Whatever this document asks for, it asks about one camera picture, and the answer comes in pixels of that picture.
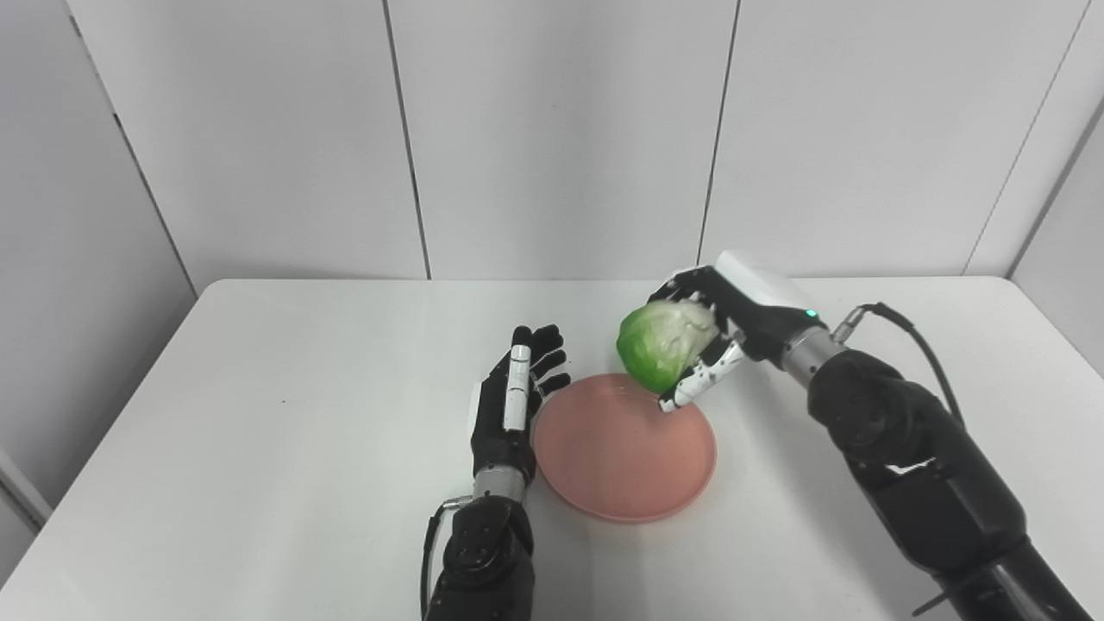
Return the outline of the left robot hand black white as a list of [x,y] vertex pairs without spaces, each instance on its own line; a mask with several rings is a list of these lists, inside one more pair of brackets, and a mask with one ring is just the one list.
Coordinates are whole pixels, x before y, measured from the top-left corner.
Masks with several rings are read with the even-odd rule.
[[567,364],[564,338],[555,323],[540,329],[517,326],[505,356],[486,375],[474,409],[473,473],[511,467],[531,482],[537,452],[530,424],[549,396],[571,385],[559,371]]

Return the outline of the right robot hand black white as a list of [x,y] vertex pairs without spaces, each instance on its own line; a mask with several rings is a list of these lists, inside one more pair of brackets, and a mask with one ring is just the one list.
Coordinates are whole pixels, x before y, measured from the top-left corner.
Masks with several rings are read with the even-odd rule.
[[743,359],[783,369],[805,333],[827,329],[790,278],[735,250],[725,250],[711,264],[675,273],[648,299],[687,299],[705,308],[718,331],[677,385],[660,392],[664,412],[692,404]]

